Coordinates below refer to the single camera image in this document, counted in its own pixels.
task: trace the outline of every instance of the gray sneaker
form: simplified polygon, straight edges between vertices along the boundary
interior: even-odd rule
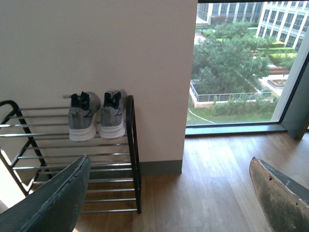
[[[124,136],[126,92],[112,90],[104,94],[103,111],[100,118],[100,136],[105,139],[116,139]]]
[[[101,107],[98,96],[92,92],[71,95],[69,110],[69,138],[72,141],[87,141],[97,133],[97,117]]]

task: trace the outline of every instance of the tree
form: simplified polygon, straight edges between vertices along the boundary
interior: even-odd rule
[[[194,46],[192,79],[199,94],[252,91],[257,79],[268,76],[268,56],[253,55],[258,44],[272,39],[256,38],[249,22],[223,23],[205,41]]]
[[[212,20],[215,22],[216,25],[220,25],[220,24],[227,22],[227,17],[226,17],[226,15],[217,15],[217,16],[213,17]]]
[[[242,40],[218,41],[208,37],[194,48],[195,70],[200,70],[195,84],[200,94],[250,91],[258,78],[268,75],[268,57],[253,58]]]
[[[295,56],[290,56],[289,54],[285,54],[285,56],[280,58],[279,65],[283,67],[283,70],[285,71],[283,74],[283,77],[288,74],[294,64]]]

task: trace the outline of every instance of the window sill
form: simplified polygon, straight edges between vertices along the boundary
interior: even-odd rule
[[[265,133],[265,132],[283,132],[287,131],[280,124],[270,125],[241,125],[241,126],[219,126],[219,127],[187,127],[185,130],[186,137],[201,135],[231,135],[246,133]]]

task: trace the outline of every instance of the gray baseboard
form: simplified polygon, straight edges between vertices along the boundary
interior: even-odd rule
[[[143,176],[181,174],[182,166],[183,160],[140,162],[140,174]]]

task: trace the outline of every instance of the white line on grass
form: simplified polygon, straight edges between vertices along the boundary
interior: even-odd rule
[[[202,118],[202,117],[200,117],[200,116],[197,116],[196,114],[194,114],[190,109],[188,109],[189,110],[189,112],[190,113],[192,113],[195,117],[198,117],[198,118],[200,118],[200,119],[202,119],[202,120],[204,120],[204,121],[207,121],[207,122],[210,122],[210,123],[213,123],[213,124],[216,124],[215,122],[212,122],[212,121],[209,121],[209,120],[207,120],[207,119],[204,119],[204,118]]]

